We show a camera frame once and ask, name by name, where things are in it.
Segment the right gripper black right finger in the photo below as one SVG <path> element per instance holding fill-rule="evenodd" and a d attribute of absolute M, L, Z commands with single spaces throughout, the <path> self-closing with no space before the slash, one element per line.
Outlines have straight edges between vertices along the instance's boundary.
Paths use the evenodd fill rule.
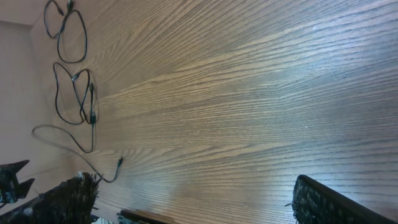
<path fill-rule="evenodd" d="M 307 175 L 297 177 L 290 205 L 299 224 L 397 224 Z"/>

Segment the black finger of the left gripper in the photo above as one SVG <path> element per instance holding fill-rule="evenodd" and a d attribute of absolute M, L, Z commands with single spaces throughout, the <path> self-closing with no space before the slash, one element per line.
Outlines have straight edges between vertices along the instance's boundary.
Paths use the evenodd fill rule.
<path fill-rule="evenodd" d="M 23 160 L 11 164 L 1 164 L 1 203 L 3 205 L 16 203 L 19 199 L 27 197 L 35 179 L 19 182 L 17 173 L 29 162 L 30 160 Z"/>

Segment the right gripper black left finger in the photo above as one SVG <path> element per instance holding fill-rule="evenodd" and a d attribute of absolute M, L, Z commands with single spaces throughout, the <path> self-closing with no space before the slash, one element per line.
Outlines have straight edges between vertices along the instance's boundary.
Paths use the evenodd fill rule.
<path fill-rule="evenodd" d="M 1 215 L 1 224 L 87 224 L 100 178 L 80 172 L 53 189 Z"/>

